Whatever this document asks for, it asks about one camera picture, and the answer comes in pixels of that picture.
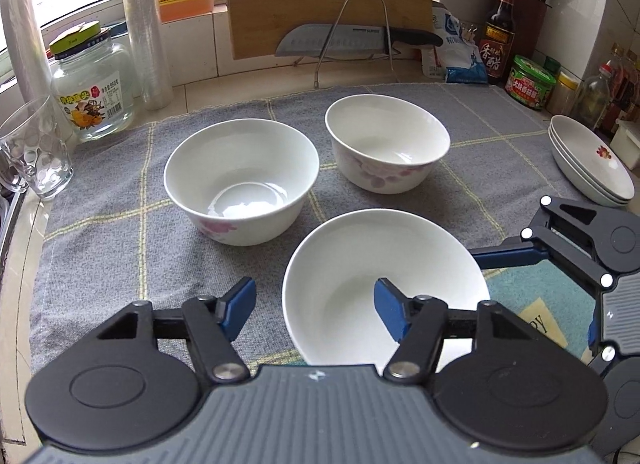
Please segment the white floral bowl front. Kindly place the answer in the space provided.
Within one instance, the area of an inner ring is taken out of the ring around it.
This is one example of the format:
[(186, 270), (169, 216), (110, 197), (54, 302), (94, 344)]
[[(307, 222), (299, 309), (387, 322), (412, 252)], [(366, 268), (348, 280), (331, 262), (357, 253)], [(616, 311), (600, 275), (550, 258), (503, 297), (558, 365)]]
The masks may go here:
[(329, 220), (299, 244), (282, 307), (306, 363), (382, 371), (408, 332), (408, 306), (425, 296), (473, 310), (489, 291), (469, 250), (436, 223), (365, 209)]

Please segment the white floral bowl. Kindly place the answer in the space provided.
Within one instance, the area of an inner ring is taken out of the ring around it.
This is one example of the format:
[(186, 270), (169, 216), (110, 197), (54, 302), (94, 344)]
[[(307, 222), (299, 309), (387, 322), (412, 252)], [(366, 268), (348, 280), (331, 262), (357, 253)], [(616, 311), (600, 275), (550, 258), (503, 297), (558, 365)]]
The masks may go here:
[(324, 123), (337, 169), (360, 189), (378, 194), (415, 189), (451, 144), (434, 115), (388, 95), (340, 98), (326, 110)]
[(425, 296), (473, 310), (489, 291), (469, 250), (436, 223), (365, 209), (329, 220), (299, 244), (282, 307), (306, 363), (382, 371), (408, 332), (408, 306)]

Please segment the white plate with food residue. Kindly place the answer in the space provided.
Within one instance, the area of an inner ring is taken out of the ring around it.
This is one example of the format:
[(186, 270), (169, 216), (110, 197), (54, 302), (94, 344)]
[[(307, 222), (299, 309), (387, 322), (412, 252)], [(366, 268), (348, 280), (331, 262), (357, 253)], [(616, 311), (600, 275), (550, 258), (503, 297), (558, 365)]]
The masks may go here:
[(619, 201), (630, 202), (634, 198), (636, 190), (627, 168), (594, 132), (564, 115), (551, 118), (549, 131), (562, 152), (590, 176), (600, 190)]

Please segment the grey checked dish mat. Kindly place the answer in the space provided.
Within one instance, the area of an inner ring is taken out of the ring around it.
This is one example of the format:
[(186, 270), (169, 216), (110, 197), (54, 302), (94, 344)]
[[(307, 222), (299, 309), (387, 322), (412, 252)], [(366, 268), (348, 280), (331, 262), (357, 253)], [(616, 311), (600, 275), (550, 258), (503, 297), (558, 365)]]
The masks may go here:
[[(379, 84), (378, 94), (421, 106), (448, 129), (450, 151), (426, 181), (401, 195), (349, 183), (334, 165), (326, 109), (347, 90), (330, 88), (170, 117), (79, 147), (74, 179), (55, 198), (30, 309), (30, 355), (39, 370), (123, 306), (158, 309), (218, 295), (242, 276), (257, 284), (257, 306), (236, 341), (250, 366), (299, 363), (281, 311), (288, 257), (314, 227), (360, 208), (390, 207), (437, 222), (470, 248), (498, 244), (532, 220), (544, 195), (578, 192), (551, 154), (546, 116), (498, 88), (462, 84)], [(277, 120), (314, 142), (320, 172), (299, 218), (272, 242), (220, 245), (168, 198), (166, 161), (207, 126), (235, 118)]]

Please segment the white plastic container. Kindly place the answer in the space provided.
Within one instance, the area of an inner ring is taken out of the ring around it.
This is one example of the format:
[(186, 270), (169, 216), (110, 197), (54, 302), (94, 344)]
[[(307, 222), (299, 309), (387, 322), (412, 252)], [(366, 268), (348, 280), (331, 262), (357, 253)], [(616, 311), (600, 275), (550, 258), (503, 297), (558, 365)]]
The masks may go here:
[(640, 164), (640, 127), (638, 123), (628, 120), (616, 120), (617, 130), (611, 142), (615, 155), (620, 158), (629, 170)]

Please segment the clear bottle red cap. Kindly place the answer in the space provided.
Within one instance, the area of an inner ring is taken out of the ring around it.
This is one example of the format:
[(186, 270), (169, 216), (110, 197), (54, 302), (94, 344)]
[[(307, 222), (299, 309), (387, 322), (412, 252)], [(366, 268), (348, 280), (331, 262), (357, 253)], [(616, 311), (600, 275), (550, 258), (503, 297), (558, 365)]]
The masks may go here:
[(580, 87), (570, 117), (593, 130), (610, 103), (610, 79), (613, 71), (608, 64), (599, 67), (597, 75), (588, 77)]

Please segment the yellow lid spice jar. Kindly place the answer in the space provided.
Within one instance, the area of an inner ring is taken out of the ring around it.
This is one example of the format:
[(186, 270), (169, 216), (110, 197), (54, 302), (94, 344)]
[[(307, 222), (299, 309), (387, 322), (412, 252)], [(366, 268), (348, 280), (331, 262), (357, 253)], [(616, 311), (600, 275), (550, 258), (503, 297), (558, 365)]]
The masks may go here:
[(561, 69), (547, 103), (548, 112), (551, 115), (567, 115), (574, 105), (579, 86), (577, 77)]

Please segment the green lidded sauce jar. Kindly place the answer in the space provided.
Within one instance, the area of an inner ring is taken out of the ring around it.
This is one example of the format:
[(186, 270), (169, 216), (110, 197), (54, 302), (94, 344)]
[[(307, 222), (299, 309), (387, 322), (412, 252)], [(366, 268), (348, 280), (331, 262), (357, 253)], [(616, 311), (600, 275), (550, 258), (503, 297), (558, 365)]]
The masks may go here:
[(550, 72), (529, 58), (517, 55), (514, 57), (504, 90), (518, 103), (541, 110), (555, 85), (556, 79)]

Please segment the blue white salt bag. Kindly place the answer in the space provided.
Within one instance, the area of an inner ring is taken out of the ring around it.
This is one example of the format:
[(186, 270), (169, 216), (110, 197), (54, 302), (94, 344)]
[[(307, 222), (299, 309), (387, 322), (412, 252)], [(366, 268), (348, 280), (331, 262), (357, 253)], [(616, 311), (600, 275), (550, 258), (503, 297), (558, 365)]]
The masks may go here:
[(423, 75), (446, 83), (487, 84), (486, 67), (480, 50), (463, 37), (460, 20), (445, 5), (432, 3), (434, 31), (442, 38), (441, 46), (427, 46), (421, 50)]

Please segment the dark vinegar bottle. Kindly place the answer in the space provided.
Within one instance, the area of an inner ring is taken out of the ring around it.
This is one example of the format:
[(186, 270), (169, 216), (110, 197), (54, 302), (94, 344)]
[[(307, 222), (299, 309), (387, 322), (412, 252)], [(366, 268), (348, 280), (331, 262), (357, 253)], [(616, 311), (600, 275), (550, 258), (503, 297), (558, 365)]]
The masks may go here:
[(478, 49), (489, 82), (497, 82), (508, 63), (514, 39), (514, 0), (498, 0), (498, 5), (487, 17), (480, 34)]

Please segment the clear glass cup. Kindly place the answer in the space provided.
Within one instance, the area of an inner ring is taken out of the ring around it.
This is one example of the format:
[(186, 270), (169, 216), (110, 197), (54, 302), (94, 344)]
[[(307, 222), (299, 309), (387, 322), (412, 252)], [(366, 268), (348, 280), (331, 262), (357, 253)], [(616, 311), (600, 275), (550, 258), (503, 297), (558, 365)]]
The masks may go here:
[(1, 150), (9, 164), (43, 201), (55, 198), (73, 178), (66, 143), (51, 95), (29, 101), (1, 125)]

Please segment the clear glass jar green lid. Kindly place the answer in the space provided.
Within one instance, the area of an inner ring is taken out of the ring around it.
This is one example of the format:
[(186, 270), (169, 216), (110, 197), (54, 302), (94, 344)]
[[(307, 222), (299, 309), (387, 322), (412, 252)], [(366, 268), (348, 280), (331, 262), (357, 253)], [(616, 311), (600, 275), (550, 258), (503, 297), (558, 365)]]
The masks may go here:
[(136, 71), (128, 51), (97, 20), (59, 34), (49, 46), (51, 92), (81, 142), (129, 126)]

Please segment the short plastic wrap roll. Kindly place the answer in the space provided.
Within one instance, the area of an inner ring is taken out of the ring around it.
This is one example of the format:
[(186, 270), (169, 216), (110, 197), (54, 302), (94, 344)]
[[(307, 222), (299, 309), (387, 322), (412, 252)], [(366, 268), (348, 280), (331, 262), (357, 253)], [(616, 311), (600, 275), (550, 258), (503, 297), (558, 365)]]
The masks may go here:
[(1, 0), (1, 20), (15, 82), (1, 89), (1, 114), (50, 93), (51, 71), (32, 0)]

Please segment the black-handled kitchen knife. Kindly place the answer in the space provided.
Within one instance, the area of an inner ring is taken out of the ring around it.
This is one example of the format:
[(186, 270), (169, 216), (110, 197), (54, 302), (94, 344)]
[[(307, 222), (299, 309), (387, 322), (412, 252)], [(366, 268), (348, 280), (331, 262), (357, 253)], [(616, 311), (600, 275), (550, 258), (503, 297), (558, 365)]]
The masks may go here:
[[(319, 57), (331, 24), (303, 24), (289, 31), (277, 46), (275, 56)], [(390, 42), (407, 46), (441, 46), (442, 38), (426, 30), (390, 28)], [(371, 55), (390, 52), (386, 28), (338, 24), (326, 48), (326, 55)]]

